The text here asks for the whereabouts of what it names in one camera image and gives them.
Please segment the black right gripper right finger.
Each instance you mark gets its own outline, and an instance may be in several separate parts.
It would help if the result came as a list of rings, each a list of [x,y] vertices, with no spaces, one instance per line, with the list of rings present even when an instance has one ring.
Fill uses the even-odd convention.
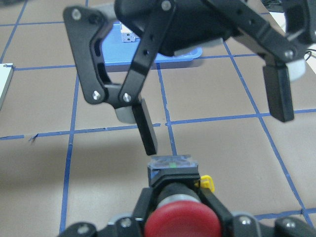
[[[295,217],[281,217],[269,227],[259,223],[251,214],[230,212],[209,190],[197,191],[202,203],[212,209],[219,218],[225,237],[314,237],[316,229]]]

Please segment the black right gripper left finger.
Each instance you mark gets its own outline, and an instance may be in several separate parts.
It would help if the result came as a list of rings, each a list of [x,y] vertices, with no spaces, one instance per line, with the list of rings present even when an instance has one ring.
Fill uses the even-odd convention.
[[[89,222],[77,222],[62,231],[60,237],[143,237],[145,222],[154,207],[154,189],[143,188],[131,214],[112,218],[106,227],[97,230]]]

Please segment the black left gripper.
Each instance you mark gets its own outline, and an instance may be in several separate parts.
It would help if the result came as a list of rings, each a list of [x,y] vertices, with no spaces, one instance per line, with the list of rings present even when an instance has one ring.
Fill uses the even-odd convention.
[[[315,43],[316,2],[283,0],[285,35],[243,0],[177,0],[176,10],[159,52],[166,56],[180,49],[230,37],[260,55],[303,56]]]

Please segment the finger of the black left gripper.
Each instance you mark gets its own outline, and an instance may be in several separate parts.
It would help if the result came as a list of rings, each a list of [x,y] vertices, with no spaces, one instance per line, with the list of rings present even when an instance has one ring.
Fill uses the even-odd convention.
[[[303,60],[304,53],[296,34],[281,35],[241,0],[209,0],[208,4],[238,31],[235,39],[265,61],[263,74],[271,116],[281,122],[292,121],[290,68]]]
[[[96,8],[69,6],[63,11],[64,23],[85,101],[92,105],[108,103],[121,122],[137,124],[146,154],[151,156],[157,153],[158,142],[140,93],[167,35],[176,4],[173,0],[154,2],[123,84],[110,80],[102,53],[102,42],[119,18],[117,6],[117,2]]]

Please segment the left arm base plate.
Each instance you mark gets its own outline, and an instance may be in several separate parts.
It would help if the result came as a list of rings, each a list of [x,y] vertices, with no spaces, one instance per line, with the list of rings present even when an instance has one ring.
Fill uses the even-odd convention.
[[[15,66],[13,63],[3,63],[0,65],[0,107],[1,108],[3,106],[14,70],[15,70]]]

